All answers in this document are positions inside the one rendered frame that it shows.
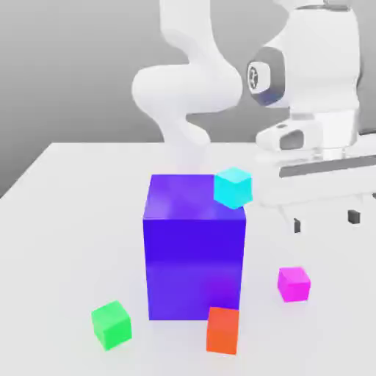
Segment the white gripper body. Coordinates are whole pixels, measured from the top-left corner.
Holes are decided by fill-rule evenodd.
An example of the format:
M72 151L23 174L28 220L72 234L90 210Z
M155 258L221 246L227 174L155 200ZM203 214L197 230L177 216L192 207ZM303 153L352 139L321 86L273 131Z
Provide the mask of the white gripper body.
M376 148L350 148L341 156L314 158L308 151L256 149L254 201L288 206L376 192Z

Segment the small magenta cube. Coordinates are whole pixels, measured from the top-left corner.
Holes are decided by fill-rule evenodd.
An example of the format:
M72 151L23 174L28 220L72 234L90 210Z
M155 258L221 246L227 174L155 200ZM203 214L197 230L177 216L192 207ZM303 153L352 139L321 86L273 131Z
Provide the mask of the small magenta cube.
M311 279L302 267L281 267L277 287L285 303L302 302L309 297Z

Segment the small cyan cube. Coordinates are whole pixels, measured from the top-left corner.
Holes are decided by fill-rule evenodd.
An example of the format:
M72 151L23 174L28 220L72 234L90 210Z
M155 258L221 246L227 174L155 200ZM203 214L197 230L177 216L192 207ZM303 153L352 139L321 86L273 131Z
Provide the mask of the small cyan cube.
M230 209L238 209L252 202L252 175L237 167L231 167L215 174L214 199Z

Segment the small orange cube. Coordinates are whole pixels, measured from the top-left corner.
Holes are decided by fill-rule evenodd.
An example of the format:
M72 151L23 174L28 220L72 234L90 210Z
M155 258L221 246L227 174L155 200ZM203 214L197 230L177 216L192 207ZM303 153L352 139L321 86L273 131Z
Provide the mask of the small orange cube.
M206 331L206 350L236 355L239 334L239 311L211 307Z

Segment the small green cube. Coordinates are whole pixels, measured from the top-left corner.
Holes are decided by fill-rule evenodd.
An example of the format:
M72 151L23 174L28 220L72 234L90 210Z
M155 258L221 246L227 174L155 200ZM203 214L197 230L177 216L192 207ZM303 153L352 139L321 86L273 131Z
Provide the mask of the small green cube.
M132 339L131 317L117 300L91 313L94 334L107 351Z

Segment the large blue box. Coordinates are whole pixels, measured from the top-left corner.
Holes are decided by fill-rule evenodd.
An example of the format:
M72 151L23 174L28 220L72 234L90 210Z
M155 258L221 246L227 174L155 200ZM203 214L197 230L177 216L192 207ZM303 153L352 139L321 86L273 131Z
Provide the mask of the large blue box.
M239 308L245 210L214 199L212 175L153 174L142 226L151 320Z

